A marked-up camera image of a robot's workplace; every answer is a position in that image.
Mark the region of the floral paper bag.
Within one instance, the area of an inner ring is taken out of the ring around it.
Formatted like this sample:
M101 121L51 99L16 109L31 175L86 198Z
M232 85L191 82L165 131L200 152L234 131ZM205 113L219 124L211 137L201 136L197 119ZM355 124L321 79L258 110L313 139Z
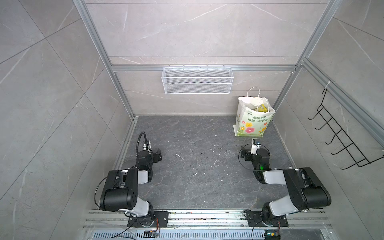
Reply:
M239 97L234 133L237 137L263 137L276 111L265 97L260 97L259 87L252 87L245 97ZM268 113L256 111L258 105L268 106Z

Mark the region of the yellow snack packet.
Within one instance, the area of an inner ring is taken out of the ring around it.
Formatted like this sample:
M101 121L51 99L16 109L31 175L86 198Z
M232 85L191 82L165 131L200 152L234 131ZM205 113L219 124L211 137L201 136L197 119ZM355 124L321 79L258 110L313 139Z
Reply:
M268 106L266 106L264 104L260 104L260 105L257 106L256 111L260 112L260 113L268 113L269 112L269 108L268 108Z

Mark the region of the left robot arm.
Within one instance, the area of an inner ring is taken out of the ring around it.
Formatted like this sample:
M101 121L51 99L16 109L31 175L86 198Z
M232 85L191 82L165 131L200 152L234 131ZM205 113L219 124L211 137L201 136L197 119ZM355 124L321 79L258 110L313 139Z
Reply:
M100 199L94 198L96 206L107 212L124 212L130 221L149 227L156 220L153 205L141 199L138 186L153 179L153 164L162 160L160 150L154 152L145 132L139 134L135 165L125 170L112 170L100 182L104 184Z

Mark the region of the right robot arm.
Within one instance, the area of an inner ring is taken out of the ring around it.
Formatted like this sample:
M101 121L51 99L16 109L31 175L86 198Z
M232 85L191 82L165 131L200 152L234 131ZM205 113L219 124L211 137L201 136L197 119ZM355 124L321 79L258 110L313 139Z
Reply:
M263 205L261 216L254 219L257 224L272 227L287 215L304 210L327 207L332 198L315 172L309 168L270 168L270 151L258 141L241 147L238 159L252 163L252 172L261 184L286 186L288 194Z

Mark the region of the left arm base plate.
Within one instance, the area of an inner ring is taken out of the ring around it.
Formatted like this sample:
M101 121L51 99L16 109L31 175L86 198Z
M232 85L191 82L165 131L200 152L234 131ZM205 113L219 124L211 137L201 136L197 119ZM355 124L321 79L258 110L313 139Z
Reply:
M128 227L136 228L166 228L169 221L169 212L155 211L145 217L129 216Z

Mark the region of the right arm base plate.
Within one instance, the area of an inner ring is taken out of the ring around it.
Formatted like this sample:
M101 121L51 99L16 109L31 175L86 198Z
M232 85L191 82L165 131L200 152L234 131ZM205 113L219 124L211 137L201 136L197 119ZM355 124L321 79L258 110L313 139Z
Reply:
M244 210L243 215L248 222L249 227L288 227L288 221L285 216L273 216L268 212Z

